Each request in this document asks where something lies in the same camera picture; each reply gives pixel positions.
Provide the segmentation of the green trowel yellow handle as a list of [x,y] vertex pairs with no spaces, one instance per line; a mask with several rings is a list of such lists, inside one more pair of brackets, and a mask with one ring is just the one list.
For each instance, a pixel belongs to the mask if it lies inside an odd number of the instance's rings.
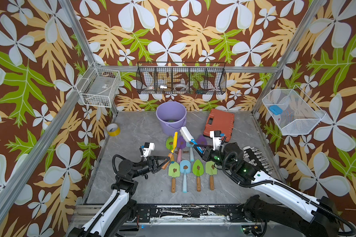
[[174,146],[174,137],[169,136],[166,140],[166,148],[171,151],[173,149]]

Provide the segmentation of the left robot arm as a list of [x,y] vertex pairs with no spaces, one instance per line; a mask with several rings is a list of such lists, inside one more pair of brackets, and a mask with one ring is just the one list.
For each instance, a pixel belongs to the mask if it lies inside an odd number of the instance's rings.
[[96,215],[81,228],[73,228],[69,237],[111,237],[120,227],[136,218],[136,201],[132,199],[138,182],[134,178],[157,173],[170,162],[169,157],[149,156],[134,163],[121,155],[112,158],[116,182],[112,184],[112,194]]

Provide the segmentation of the white brush blue handle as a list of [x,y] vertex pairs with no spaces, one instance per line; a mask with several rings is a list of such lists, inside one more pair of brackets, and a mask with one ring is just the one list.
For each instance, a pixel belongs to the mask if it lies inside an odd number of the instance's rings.
[[194,137],[191,135],[191,133],[189,132],[189,130],[187,129],[186,126],[181,127],[180,129],[180,133],[182,135],[182,137],[185,139],[186,142],[191,141],[194,144],[194,149],[197,151],[197,153],[200,156],[203,156],[204,154],[204,150],[203,148],[201,148],[195,141]]

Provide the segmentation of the yellow square trowel wooden handle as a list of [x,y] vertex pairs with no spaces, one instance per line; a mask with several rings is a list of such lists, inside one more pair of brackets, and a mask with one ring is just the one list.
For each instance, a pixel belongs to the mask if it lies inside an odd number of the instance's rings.
[[166,148],[169,150],[169,163],[174,162],[174,152],[177,147],[178,132],[175,132],[174,136],[169,136],[166,140]]

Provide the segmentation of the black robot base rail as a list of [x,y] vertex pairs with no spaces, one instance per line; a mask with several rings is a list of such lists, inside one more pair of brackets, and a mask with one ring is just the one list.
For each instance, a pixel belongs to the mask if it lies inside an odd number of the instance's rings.
[[210,217],[224,222],[261,222],[263,219],[249,219],[242,211],[242,204],[181,204],[157,205],[137,204],[136,211],[127,220],[129,223],[151,223],[154,219],[172,218],[183,221],[206,220]]

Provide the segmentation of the green square trowel wooden handle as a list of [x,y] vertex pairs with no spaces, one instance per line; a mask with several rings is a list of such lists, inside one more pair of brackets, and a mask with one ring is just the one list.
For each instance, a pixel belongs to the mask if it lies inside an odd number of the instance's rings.
[[171,192],[176,192],[176,178],[180,176],[180,165],[177,162],[171,162],[168,175],[172,178]]

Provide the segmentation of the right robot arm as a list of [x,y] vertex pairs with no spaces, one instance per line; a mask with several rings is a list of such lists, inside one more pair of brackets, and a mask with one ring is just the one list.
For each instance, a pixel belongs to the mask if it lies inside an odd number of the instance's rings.
[[252,188],[273,198],[268,203],[255,195],[242,204],[242,217],[250,221],[273,221],[292,228],[306,237],[353,237],[356,227],[336,213],[327,197],[302,193],[271,177],[272,168],[259,149],[237,143],[195,145],[202,160],[214,162],[238,186]]

